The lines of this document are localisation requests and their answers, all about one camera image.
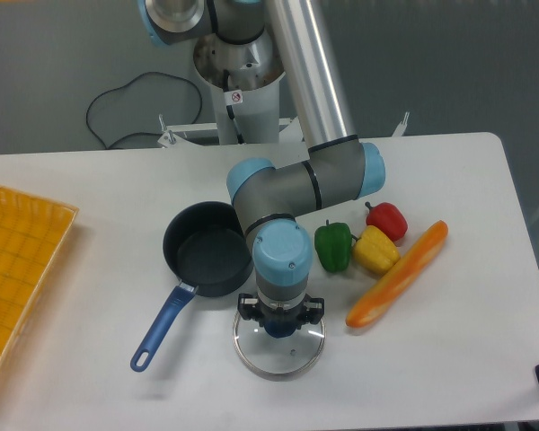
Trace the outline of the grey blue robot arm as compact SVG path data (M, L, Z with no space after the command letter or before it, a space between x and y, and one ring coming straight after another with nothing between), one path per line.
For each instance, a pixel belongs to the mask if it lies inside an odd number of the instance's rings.
M194 64L220 94L219 128L228 142L276 137L277 104L257 101L286 77L309 157L276 168L265 159L238 163L227 188L252 250L258 293L243 296L246 320L298 329L316 323L323 301L306 292L311 247L296 218L362 198L384 185L384 161L358 140L316 1L142 1L140 15L158 44L194 39Z

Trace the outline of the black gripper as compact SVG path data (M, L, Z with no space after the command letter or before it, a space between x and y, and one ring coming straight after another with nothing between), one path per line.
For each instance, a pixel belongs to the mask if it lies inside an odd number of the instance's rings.
M260 327L270 323L284 326L302 327L318 324L324 316L324 299L305 298L297 303L278 303L269 305L255 295L239 294L237 311L244 321L255 321Z

